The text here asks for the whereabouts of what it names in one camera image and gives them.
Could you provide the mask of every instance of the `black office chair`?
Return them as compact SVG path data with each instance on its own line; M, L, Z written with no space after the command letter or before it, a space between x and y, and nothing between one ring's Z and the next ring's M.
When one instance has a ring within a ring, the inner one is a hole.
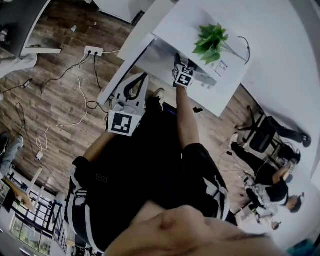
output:
M298 143L303 143L305 148L309 147L311 144L311 137L305 133L298 132L295 130L287 129L286 127L281 126L273 117L267 116L259 126L261 120L264 117L264 113L260 111L260 117L256 122L254 113L250 106L247 107L250 111L252 125L249 127L235 128L238 131L250 131L250 134L247 138L243 139L243 142L248 142L249 139L253 136L250 142L250 148L259 153L264 153L269 145L272 145L274 148L277 147L276 143L279 144L279 141L274 140L274 136L278 133L279 136L294 140Z

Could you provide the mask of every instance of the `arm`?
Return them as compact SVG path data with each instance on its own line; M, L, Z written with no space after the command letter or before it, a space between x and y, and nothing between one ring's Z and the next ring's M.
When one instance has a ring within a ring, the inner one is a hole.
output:
M190 105L187 90L178 85L176 88L178 134L182 149L190 144L199 143L199 131L195 113Z
M89 162L95 162L105 146L116 136L114 133L110 133L107 130L87 149L83 157Z
M286 180L287 177L289 176L290 167L291 167L291 165L287 165L287 166L282 167L281 169L279 169L272 176L273 184L277 184L278 182L280 182L281 177L283 178L283 180Z

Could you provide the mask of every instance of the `green leaves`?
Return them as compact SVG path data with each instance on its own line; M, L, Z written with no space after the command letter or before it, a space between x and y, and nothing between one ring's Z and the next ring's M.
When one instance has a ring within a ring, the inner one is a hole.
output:
M221 58L221 43L227 41L229 36L224 35L227 30L223 29L220 24L200 26L200 29L200 40L195 43L196 47L193 53L203 55L201 60L208 65Z

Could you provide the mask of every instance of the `hair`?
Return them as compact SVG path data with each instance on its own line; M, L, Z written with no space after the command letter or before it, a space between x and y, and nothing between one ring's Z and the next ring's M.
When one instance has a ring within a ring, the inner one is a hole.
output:
M295 206L290 210L290 213L292 214L296 214L297 212L299 212L301 206L302 206L302 201L301 201L301 196L298 197L297 202L295 204Z
M277 230L279 227L280 227L280 224L281 224L282 222L278 222L275 226L274 226L274 228L273 228L273 230Z

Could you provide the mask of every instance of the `desk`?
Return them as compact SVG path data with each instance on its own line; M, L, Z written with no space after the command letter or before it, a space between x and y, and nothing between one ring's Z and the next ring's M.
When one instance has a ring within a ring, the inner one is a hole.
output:
M51 0L14 0L4 2L0 9L0 25L8 26L8 35L1 47L19 58L21 55L59 54L57 48L28 48L30 36Z
M20 187L16 186L16 184L10 180L10 179L6 179L5 180L5 183L10 187L12 188L14 194L16 196L20 196L22 197L22 200L23 202L25 203L25 206L32 212L32 213L36 213L36 210L35 210L35 207L34 205L32 204L32 201L30 199L30 196L24 191L22 190Z
M192 60L200 70L214 79L216 84L206 86L199 81L193 82L187 89L188 95L219 117L247 73L251 61L245 65L241 58L222 52L221 60L227 63L228 67L221 77L215 72L219 61L214 65L205 65L205 62L200 60L201 56L192 53L199 40L199 26L219 23L227 29L227 44L242 58L248 57L245 41L238 38L228 23L215 12L216 6L208 5L209 2L203 0L180 0L177 4L173 4L171 0L157 0L132 31L118 57L125 60L123 66L136 65L170 86L174 81L172 70L175 54L179 53ZM121 75L124 76L127 71L121 67L118 72L122 72ZM113 86L117 86L121 81L117 73L108 85L110 88L100 93L98 102L104 105Z

